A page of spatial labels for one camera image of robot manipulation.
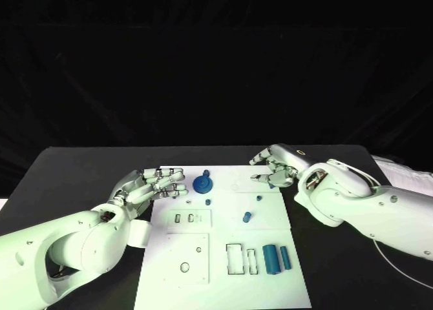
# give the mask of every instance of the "blue cylinder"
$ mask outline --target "blue cylinder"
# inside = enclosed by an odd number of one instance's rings
[[[282,272],[277,247],[274,244],[263,246],[266,270],[267,274],[279,274]]]
[[[280,251],[282,251],[282,256],[283,256],[285,269],[290,270],[290,261],[289,261],[289,255],[287,255],[287,248],[286,247],[280,247]]]
[[[214,182],[209,178],[209,171],[204,171],[204,175],[194,181],[194,189],[199,194],[207,194],[214,188]]]
[[[250,220],[251,220],[251,213],[250,213],[250,212],[246,212],[244,218],[243,218],[243,222],[244,222],[244,223],[248,223]]]

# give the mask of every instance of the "white pegboard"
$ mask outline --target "white pegboard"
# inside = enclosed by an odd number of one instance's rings
[[[298,260],[285,201],[280,190],[251,181],[253,174],[270,173],[266,166],[183,167],[185,184],[191,190],[182,198],[157,200],[153,206],[153,232],[146,249],[140,275],[136,309],[283,309],[311,308],[309,294]],[[204,170],[211,172],[214,189],[208,194],[194,191],[194,180]],[[195,284],[185,278],[170,283],[163,280],[170,266],[181,259],[169,255],[178,245],[166,242],[170,211],[211,211],[211,227],[202,227],[209,236],[209,281]],[[244,212],[253,212],[251,221],[243,222]],[[228,275],[227,244],[241,243],[246,274]],[[263,246],[287,247],[293,268],[267,274]],[[256,249],[259,274],[248,272],[247,249]]]

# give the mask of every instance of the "rectangular outline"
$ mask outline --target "rectangular outline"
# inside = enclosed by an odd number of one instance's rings
[[[241,244],[241,243],[228,243],[228,244],[225,245],[227,263],[228,263],[228,246],[230,246],[230,245],[240,245],[240,246],[241,246],[241,257],[243,257],[243,244]],[[230,273],[228,265],[227,265],[227,273],[228,273],[230,275],[233,275],[233,274],[246,274],[244,257],[243,257],[243,273]]]
[[[247,259],[248,259],[248,272],[250,274],[259,274],[259,260],[256,259],[256,273],[251,273],[251,256],[248,251],[253,251],[253,257],[256,258],[256,249],[247,249]]]

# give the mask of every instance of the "robotic arm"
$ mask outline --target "robotic arm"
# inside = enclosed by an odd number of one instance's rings
[[[298,178],[296,202],[325,225],[347,221],[368,238],[433,260],[433,197],[381,186],[347,164],[318,163],[283,144],[263,150],[251,165],[264,160],[273,173],[251,176],[253,181],[289,187]]]
[[[152,200],[188,194],[183,169],[133,171],[118,182],[108,202],[0,237],[0,309],[42,310],[108,272],[123,257],[131,228]],[[51,276],[46,256],[74,273]]]

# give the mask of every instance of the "black table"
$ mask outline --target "black table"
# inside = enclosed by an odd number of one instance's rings
[[[160,165],[247,165],[254,147],[49,148],[0,212],[0,235],[104,203],[120,178]],[[300,146],[321,161],[335,158],[390,184],[364,147]],[[433,309],[433,290],[389,266],[373,241],[344,223],[325,226],[295,202],[296,186],[282,190],[298,255],[315,309]],[[383,246],[400,268],[433,285],[433,262]],[[127,247],[121,262],[49,309],[133,309],[143,249]]]

